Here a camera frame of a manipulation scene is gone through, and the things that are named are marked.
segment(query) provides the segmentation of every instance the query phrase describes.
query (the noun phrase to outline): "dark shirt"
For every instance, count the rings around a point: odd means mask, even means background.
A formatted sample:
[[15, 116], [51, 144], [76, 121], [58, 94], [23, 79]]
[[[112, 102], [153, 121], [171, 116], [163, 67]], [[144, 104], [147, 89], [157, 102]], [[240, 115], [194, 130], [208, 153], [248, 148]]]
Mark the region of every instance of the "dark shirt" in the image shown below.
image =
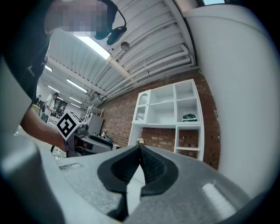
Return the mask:
[[49, 58], [50, 35], [45, 32], [45, 16], [52, 0], [40, 0], [21, 21], [3, 56], [20, 86], [36, 101], [38, 80]]
[[35, 103], [37, 104], [39, 102], [39, 100], [40, 100], [40, 97], [37, 97]]

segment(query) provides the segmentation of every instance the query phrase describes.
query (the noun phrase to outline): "fluorescent light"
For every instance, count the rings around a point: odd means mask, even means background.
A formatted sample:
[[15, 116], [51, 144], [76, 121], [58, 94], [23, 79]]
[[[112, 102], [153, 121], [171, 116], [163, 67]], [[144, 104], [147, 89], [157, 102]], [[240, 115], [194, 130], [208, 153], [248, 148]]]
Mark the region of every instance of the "fluorescent light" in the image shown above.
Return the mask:
[[82, 102], [80, 102], [80, 101], [78, 101], [78, 100], [75, 100], [74, 98], [72, 98], [72, 97], [69, 97], [70, 99], [72, 99], [72, 100], [74, 100], [74, 101], [76, 101], [76, 102], [78, 102], [78, 103], [80, 103], [80, 104], [82, 104]]
[[80, 90], [82, 90], [86, 93], [88, 92], [86, 89], [84, 89], [81, 86], [77, 85], [76, 83], [72, 82], [70, 79], [67, 79], [67, 82], [70, 82], [73, 86], [76, 86], [77, 88], [79, 88]]
[[94, 51], [96, 51], [98, 54], [100, 54], [103, 58], [107, 59], [110, 56], [110, 53], [106, 51], [103, 47], [101, 47], [97, 42], [95, 42], [93, 39], [90, 37], [79, 37], [82, 42], [84, 42], [86, 45], [91, 47]]
[[71, 103], [72, 105], [74, 105], [74, 106], [76, 106], [76, 107], [78, 107], [78, 108], [81, 108], [81, 107], [79, 107], [79, 106], [77, 106], [77, 105], [75, 105], [74, 103]]
[[49, 67], [49, 66], [47, 66], [47, 65], [45, 65], [45, 68], [47, 69], [47, 70], [49, 70], [49, 71], [53, 71], [53, 69], [51, 68], [51, 67]]
[[56, 91], [56, 92], [58, 92], [59, 93], [59, 91], [57, 91], [56, 89], [54, 89], [53, 87], [51, 87], [51, 86], [48, 86], [48, 87], [50, 87], [51, 89], [53, 89], [54, 91]]

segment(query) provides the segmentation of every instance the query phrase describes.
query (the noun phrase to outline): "person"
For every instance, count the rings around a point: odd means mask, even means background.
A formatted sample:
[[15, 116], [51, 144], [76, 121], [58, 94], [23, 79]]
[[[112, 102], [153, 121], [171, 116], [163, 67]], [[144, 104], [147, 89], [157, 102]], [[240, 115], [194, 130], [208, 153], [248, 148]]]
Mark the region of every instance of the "person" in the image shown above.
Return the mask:
[[[116, 5], [110, 0], [30, 0], [32, 11], [19, 13], [10, 26], [3, 56], [12, 74], [35, 103], [38, 80], [49, 58], [51, 34], [57, 28], [67, 32], [103, 32], [112, 28]], [[30, 107], [21, 121], [24, 131], [66, 151], [64, 139], [54, 127], [43, 122]]]
[[42, 120], [47, 123], [48, 121], [48, 116], [51, 114], [53, 108], [54, 108], [54, 102], [55, 100], [59, 97], [58, 93], [54, 93], [53, 97], [48, 99], [47, 102], [45, 103], [45, 111], [42, 116]]
[[40, 98], [41, 98], [41, 95], [39, 95], [39, 96], [36, 98], [36, 102], [35, 102], [36, 105], [38, 104]]

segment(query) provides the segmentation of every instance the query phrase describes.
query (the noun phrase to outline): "red brick wall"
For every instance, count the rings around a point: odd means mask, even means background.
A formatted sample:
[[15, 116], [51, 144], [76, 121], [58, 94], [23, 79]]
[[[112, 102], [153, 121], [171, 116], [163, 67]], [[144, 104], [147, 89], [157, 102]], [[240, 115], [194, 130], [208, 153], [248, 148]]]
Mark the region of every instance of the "red brick wall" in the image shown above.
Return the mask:
[[[220, 126], [215, 116], [216, 106], [212, 94], [200, 70], [192, 70], [148, 83], [105, 102], [100, 106], [100, 108], [104, 109], [103, 117], [105, 119], [102, 130], [107, 130], [108, 136], [118, 145], [127, 146], [138, 94], [149, 89], [188, 79], [194, 79], [196, 83], [203, 111], [205, 132], [203, 161], [213, 168], [218, 169], [221, 149]], [[143, 128], [142, 137], [144, 138], [146, 145], [159, 147], [172, 152], [174, 150], [175, 129]], [[180, 131], [180, 146], [196, 147], [197, 142], [197, 131]], [[197, 152], [180, 150], [179, 153], [196, 158]]]

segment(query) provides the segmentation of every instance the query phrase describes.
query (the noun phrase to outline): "person in white shirt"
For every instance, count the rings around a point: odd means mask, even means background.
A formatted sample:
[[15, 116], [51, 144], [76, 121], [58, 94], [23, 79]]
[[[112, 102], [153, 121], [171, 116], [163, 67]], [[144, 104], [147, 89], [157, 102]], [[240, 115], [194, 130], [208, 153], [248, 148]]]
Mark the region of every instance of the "person in white shirt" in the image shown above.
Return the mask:
[[45, 103], [45, 112], [42, 116], [42, 120], [47, 123], [48, 116], [51, 114], [53, 108], [54, 108], [54, 101], [56, 98], [58, 98], [58, 93], [55, 93], [52, 98], [48, 99], [48, 101]]

